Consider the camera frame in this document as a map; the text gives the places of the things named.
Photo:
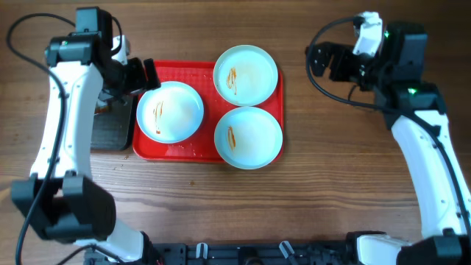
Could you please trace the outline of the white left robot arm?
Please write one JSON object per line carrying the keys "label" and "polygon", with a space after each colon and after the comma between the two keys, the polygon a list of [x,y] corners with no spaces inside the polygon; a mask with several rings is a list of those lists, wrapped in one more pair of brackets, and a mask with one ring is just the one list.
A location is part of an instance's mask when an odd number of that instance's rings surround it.
{"label": "white left robot arm", "polygon": [[75,30],[52,38],[40,65],[50,81],[40,150],[28,180],[15,181],[11,198],[24,229],[45,241],[75,244],[120,264],[160,264],[147,234],[116,216],[113,196],[91,174],[91,138],[96,104],[160,87],[152,60],[129,56],[118,20],[98,7],[82,7]]}

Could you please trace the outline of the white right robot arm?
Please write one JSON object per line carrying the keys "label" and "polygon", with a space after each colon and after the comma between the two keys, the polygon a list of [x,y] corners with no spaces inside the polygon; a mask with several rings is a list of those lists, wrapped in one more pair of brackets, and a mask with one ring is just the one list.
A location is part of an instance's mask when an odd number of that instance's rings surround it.
{"label": "white right robot arm", "polygon": [[421,24],[383,23],[376,12],[348,18],[354,45],[323,42],[306,49],[311,82],[327,74],[374,94],[370,110],[386,127],[406,160],[419,203],[422,239],[415,243],[381,232],[347,237],[352,264],[468,264],[470,190],[450,140],[447,108],[437,86],[422,79],[428,34]]}

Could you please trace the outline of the yellow green sponge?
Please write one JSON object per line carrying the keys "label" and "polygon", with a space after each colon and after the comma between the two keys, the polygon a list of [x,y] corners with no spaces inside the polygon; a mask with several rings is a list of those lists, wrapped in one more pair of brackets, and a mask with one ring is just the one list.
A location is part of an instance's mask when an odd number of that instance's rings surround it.
{"label": "yellow green sponge", "polygon": [[111,105],[110,104],[105,104],[105,105],[96,105],[94,114],[99,115],[102,113],[107,113],[111,111]]}

